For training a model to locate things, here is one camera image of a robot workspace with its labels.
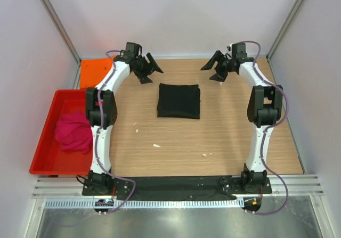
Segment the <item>black t shirt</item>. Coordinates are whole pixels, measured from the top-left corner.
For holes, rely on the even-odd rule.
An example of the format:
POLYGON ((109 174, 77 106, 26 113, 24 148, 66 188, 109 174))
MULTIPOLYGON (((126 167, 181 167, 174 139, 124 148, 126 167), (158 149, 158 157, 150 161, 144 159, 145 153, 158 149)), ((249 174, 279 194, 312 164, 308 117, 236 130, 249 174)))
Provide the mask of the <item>black t shirt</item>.
POLYGON ((157 117, 200 119, 200 88, 159 84, 157 117))

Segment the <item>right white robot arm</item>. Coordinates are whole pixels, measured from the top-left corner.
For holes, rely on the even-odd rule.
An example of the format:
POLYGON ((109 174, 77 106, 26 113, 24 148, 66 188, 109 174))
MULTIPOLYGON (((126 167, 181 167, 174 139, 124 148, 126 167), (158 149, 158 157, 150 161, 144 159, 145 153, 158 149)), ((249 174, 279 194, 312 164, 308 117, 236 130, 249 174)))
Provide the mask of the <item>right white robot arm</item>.
POLYGON ((217 50, 202 70, 214 69, 210 79, 218 82, 224 82, 229 73, 235 72, 251 88, 247 106, 247 118, 253 129, 249 155, 240 177, 226 186, 236 185, 244 193, 257 193, 267 185, 267 153, 274 127, 282 116, 283 94, 282 87, 261 72, 257 58, 248 56, 246 44, 231 44, 225 54, 217 50))

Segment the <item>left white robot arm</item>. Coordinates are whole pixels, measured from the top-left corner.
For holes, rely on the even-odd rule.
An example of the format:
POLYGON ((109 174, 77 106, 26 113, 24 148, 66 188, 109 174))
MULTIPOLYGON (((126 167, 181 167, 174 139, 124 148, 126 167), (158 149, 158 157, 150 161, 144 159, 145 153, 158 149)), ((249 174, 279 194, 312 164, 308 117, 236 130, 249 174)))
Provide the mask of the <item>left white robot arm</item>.
POLYGON ((163 73, 150 53, 142 54, 142 46, 128 42, 123 50, 106 52, 111 67, 105 77, 86 90, 86 119, 93 136, 90 170, 84 181, 82 195, 108 195, 113 191, 110 141, 118 111, 115 94, 123 81, 135 74, 141 84, 151 83, 153 72, 163 73))

